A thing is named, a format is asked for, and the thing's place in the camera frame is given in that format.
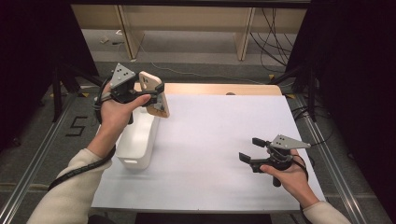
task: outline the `sweater sleeve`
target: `sweater sleeve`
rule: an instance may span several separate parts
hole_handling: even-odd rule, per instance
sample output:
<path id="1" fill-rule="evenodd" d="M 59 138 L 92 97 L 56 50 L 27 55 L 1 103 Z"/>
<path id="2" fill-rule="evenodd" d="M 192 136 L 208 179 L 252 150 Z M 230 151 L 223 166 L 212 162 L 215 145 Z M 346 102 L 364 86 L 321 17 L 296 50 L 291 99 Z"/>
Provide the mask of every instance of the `sweater sleeve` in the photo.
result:
<path id="1" fill-rule="evenodd" d="M 318 202 L 304 210 L 304 215 L 313 224 L 347 224 L 350 223 L 349 220 L 344 217 L 337 209 L 335 209 L 331 204 L 326 202 Z"/>
<path id="2" fill-rule="evenodd" d="M 99 160 L 101 158 L 84 148 L 58 176 Z M 110 165 L 111 161 L 73 176 L 50 190 L 37 205 L 28 223 L 87 223 L 94 193 L 102 173 Z"/>

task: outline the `grey gripper part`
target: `grey gripper part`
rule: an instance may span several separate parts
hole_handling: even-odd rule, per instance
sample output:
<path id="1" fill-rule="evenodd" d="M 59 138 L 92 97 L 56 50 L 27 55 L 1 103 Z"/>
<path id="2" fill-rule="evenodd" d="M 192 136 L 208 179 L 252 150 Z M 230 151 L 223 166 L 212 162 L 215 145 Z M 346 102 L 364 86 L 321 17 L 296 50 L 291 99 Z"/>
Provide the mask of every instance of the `grey gripper part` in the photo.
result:
<path id="1" fill-rule="evenodd" d="M 110 88 L 117 88 L 119 85 L 131 78 L 134 78 L 135 76 L 136 74 L 133 71 L 118 63 L 116 69 L 114 70 L 113 78 L 111 78 L 110 81 Z"/>
<path id="2" fill-rule="evenodd" d="M 271 147 L 282 148 L 282 149 L 294 149 L 294 148 L 309 148 L 310 144 L 295 140 L 285 135 L 279 134 L 271 143 Z"/>

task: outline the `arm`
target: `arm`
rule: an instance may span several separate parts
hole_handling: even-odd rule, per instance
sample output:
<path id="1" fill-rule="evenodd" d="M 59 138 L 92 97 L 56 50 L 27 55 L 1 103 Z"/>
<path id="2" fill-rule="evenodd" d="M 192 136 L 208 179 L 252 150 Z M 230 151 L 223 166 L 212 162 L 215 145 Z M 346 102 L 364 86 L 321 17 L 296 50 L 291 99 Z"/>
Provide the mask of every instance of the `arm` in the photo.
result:
<path id="1" fill-rule="evenodd" d="M 108 85 L 104 92 L 107 91 L 110 91 Z M 128 124 L 131 113 L 145 104 L 149 97 L 143 95 L 125 105 L 113 100 L 103 102 L 101 108 L 103 120 L 97 135 L 58 176 L 104 158 Z M 40 201 L 28 223 L 87 223 L 94 193 L 99 186 L 103 171 L 110 165 L 111 161 L 56 186 Z"/>
<path id="2" fill-rule="evenodd" d="M 291 151 L 292 155 L 298 155 L 297 150 Z M 304 164 L 299 157 L 294 157 L 294 160 L 300 164 Z M 278 171 L 276 168 L 268 165 L 263 165 L 260 168 L 268 175 L 273 175 L 281 183 L 283 188 L 289 192 L 304 209 L 304 214 L 312 223 L 350 223 L 338 210 L 332 207 L 329 203 L 320 202 L 318 197 L 308 185 L 305 172 L 301 167 L 293 164 L 285 171 Z"/>

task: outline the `plastic container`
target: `plastic container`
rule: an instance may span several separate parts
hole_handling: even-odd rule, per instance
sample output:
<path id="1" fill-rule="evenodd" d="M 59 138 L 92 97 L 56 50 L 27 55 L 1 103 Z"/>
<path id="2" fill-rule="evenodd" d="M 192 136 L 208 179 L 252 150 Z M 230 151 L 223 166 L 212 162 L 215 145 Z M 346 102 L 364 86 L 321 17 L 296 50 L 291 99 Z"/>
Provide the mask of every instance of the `plastic container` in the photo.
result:
<path id="1" fill-rule="evenodd" d="M 116 156 L 128 169 L 146 169 L 160 118 L 150 115 L 145 107 L 134 110 L 134 123 L 125 127 L 116 149 Z"/>

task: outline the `white table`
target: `white table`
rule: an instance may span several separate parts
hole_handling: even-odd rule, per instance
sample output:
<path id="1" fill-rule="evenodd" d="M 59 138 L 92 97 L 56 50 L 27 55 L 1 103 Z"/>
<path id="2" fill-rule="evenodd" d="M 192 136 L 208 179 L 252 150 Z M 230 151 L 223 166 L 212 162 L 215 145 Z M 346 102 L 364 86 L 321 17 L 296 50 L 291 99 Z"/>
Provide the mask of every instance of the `white table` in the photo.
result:
<path id="1" fill-rule="evenodd" d="M 146 170 L 124 168 L 117 158 L 103 175 L 92 207 L 140 212 L 275 213 L 299 204 L 272 177 L 253 174 L 238 159 L 268 158 L 252 137 L 272 141 L 281 133 L 301 140 L 288 103 L 276 95 L 167 95 Z M 305 149 L 309 184 L 325 200 Z"/>

